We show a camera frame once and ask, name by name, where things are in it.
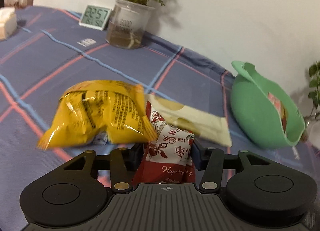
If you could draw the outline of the cream long snack packet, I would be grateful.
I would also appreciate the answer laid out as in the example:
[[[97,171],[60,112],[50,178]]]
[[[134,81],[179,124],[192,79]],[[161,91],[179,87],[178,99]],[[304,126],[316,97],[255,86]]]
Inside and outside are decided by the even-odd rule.
[[[232,146],[227,119],[196,108],[170,101],[153,94],[146,94],[145,99],[167,123],[181,130],[188,130],[194,135],[215,142],[221,146]]]

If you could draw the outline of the yellow chip bag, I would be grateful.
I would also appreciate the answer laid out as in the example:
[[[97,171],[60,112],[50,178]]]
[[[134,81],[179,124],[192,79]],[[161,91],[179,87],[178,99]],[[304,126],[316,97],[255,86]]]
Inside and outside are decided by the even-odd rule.
[[[146,115],[142,85],[117,80],[73,85],[59,99],[52,125],[38,147],[47,150],[86,145],[101,133],[112,144],[146,143],[157,138]]]

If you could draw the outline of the white red jujube snack bag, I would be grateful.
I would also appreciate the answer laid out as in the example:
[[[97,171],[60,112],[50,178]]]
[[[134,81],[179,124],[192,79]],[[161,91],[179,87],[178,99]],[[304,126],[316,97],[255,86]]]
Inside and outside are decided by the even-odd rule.
[[[146,115],[158,137],[146,145],[133,185],[195,182],[195,166],[190,155],[195,135],[167,123],[149,101]]]

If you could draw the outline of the red snacks in bowl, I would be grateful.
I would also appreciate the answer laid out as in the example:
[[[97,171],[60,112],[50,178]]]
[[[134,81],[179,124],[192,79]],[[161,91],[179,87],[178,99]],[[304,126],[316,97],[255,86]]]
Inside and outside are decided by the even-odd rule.
[[[270,92],[268,93],[268,99],[274,105],[277,113],[279,114],[283,131],[286,132],[287,116],[288,116],[286,107],[284,106],[281,100],[279,100],[276,96],[274,96]]]

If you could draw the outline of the green plastic bowl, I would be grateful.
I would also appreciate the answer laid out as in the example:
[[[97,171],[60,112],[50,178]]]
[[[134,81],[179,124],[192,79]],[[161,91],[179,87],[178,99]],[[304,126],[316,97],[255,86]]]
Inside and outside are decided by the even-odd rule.
[[[304,118],[291,97],[275,82],[260,75],[252,63],[233,61],[236,76],[231,90],[231,109],[243,132],[262,149],[298,144],[305,130]],[[272,93],[287,109],[287,127],[268,99]]]

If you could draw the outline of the leafy plant in glass vase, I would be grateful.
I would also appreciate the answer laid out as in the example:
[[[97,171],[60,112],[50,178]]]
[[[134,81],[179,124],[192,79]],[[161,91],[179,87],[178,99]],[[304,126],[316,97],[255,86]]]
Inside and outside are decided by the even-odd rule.
[[[319,149],[319,61],[309,67],[309,77],[308,98],[312,101],[313,107],[310,115],[305,116],[304,119],[308,140]]]

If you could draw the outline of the blue plaid tablecloth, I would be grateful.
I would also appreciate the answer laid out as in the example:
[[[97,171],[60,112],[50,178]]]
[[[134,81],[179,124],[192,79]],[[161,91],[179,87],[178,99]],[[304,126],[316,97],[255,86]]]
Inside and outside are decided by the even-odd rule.
[[[150,93],[226,117],[233,142],[228,153],[250,150],[319,180],[319,151],[310,143],[272,151],[247,138],[231,113],[234,77],[217,63],[151,34],[135,50],[110,46],[105,32],[80,26],[74,12],[28,7],[16,15],[16,32],[1,42],[1,230],[26,226],[19,198],[29,183],[85,150],[43,151],[37,141],[64,91],[87,80],[142,84]],[[97,43],[77,43],[86,38]]]

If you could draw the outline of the white care label tag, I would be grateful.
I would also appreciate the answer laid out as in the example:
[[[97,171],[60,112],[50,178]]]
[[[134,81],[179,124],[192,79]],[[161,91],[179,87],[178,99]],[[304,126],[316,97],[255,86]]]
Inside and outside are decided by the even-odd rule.
[[[86,38],[86,39],[82,39],[82,40],[78,41],[77,43],[81,46],[88,47],[88,46],[96,44],[97,42],[91,38]]]

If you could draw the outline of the white digital clock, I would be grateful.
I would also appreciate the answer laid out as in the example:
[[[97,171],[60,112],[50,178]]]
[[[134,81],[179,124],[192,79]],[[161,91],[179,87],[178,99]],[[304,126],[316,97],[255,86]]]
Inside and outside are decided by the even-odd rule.
[[[84,13],[79,20],[79,25],[103,31],[106,27],[111,13],[112,9],[110,8],[87,5]]]

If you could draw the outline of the white tissue box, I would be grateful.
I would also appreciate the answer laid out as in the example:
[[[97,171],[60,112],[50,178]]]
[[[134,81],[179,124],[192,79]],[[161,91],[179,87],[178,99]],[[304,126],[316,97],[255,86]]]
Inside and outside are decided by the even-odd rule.
[[[14,7],[3,7],[0,12],[0,40],[7,40],[17,29]]]

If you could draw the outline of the feathery plant in clear pot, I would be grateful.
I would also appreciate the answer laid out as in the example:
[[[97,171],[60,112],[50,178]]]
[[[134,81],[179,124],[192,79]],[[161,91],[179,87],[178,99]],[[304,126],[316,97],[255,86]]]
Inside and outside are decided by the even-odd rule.
[[[163,0],[116,0],[107,27],[106,41],[127,50],[140,47],[154,7],[149,1],[164,6]]]

